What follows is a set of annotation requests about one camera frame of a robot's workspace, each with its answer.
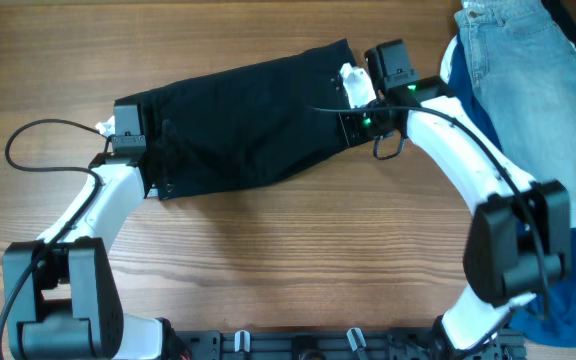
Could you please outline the black shorts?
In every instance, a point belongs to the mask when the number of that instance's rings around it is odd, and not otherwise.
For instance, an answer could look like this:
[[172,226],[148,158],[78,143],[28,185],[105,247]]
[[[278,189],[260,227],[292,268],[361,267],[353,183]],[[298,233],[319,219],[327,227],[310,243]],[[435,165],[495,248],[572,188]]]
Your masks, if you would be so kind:
[[162,200],[272,185],[352,146],[337,78],[346,40],[129,95],[144,126],[147,176]]

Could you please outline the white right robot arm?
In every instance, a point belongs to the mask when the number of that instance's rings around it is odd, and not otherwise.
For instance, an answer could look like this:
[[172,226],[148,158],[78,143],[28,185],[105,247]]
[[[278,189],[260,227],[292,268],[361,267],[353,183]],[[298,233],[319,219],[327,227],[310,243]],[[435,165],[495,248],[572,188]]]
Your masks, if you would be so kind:
[[547,297],[572,269],[569,196],[510,161],[470,120],[438,76],[390,88],[378,97],[368,74],[340,78],[342,119],[379,141],[397,132],[434,160],[472,214],[463,255],[467,286],[433,327],[436,358],[465,358],[495,343],[513,315]]

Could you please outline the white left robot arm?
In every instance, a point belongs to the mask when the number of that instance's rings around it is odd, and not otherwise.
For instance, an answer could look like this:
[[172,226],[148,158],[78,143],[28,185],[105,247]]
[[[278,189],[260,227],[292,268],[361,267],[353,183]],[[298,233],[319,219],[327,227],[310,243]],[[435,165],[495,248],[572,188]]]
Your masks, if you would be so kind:
[[6,249],[0,358],[5,347],[16,359],[185,358],[168,320],[124,313],[108,260],[149,189],[145,163],[142,153],[98,154],[59,221]]

